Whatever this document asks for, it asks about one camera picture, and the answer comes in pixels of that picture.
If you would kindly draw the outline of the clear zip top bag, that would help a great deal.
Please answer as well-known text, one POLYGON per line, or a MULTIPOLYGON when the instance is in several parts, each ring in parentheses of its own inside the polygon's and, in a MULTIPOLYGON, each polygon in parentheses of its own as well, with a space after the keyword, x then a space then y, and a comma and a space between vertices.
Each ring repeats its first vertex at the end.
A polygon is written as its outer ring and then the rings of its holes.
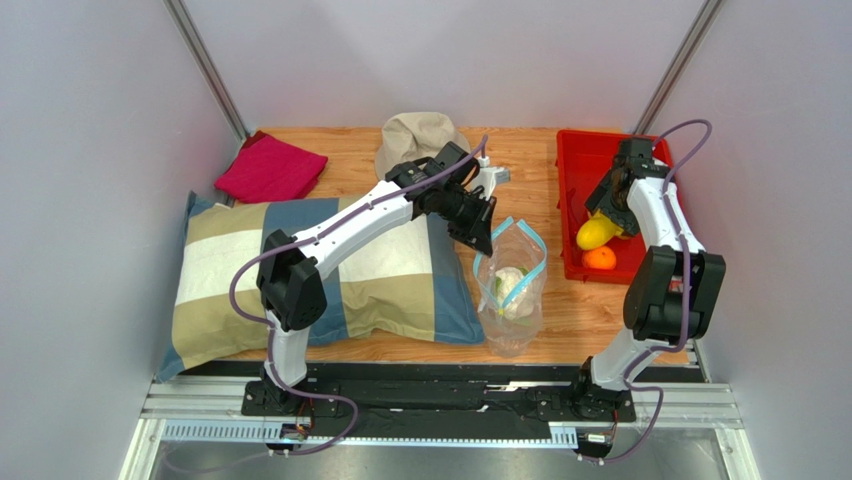
POLYGON ((494 228, 491 240, 493 253, 473 261, 477 315, 492 354, 514 358, 542 327, 548 248, 525 220, 513 217, 494 228))

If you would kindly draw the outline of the fake orange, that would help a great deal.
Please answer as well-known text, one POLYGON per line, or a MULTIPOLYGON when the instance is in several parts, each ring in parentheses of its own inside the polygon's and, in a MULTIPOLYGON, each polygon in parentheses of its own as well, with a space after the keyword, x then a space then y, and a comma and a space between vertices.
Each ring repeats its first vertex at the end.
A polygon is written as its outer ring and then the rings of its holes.
POLYGON ((611 271, 617 267, 616 253, 608 246, 585 250, 581 255, 584 268, 611 271))

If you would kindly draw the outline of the fake white cauliflower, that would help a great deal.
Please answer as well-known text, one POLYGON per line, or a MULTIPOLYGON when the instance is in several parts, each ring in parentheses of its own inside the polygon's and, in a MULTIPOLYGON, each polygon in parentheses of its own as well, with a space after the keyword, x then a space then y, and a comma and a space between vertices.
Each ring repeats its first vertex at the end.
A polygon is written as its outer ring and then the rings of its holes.
POLYGON ((535 309, 535 296, 531 293, 530 283, 523 285, 528 271, 517 267, 504 267, 496 271, 495 298, 498 309, 504 309, 502 316, 507 321, 519 321, 530 316, 535 309))

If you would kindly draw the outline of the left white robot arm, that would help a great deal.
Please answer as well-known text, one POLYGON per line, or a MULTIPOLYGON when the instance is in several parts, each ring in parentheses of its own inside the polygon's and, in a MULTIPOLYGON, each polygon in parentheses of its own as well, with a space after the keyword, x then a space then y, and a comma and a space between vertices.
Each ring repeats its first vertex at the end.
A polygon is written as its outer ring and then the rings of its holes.
POLYGON ((493 190, 468 185, 482 169, 487 142, 482 138, 471 152, 449 142, 434 157, 399 163, 328 220, 266 236, 261 254, 237 270, 228 290, 233 310, 268 330, 261 390, 246 393, 246 410, 286 415, 315 399, 297 386, 307 375, 309 330, 327 308, 323 282, 374 239, 434 214, 447 221, 451 239, 492 255, 493 190))

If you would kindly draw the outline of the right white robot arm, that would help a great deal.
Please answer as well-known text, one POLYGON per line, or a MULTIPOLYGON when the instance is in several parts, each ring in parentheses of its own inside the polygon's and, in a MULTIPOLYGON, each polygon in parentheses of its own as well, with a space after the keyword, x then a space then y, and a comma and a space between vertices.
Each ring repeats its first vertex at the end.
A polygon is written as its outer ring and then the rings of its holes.
POLYGON ((722 256, 696 239, 678 202, 674 168, 649 138, 620 141, 612 166, 585 202, 591 216, 641 235, 645 255, 627 290, 624 326, 589 357, 573 388, 573 412, 605 419, 627 401, 632 381, 663 352, 704 336, 726 272, 722 256))

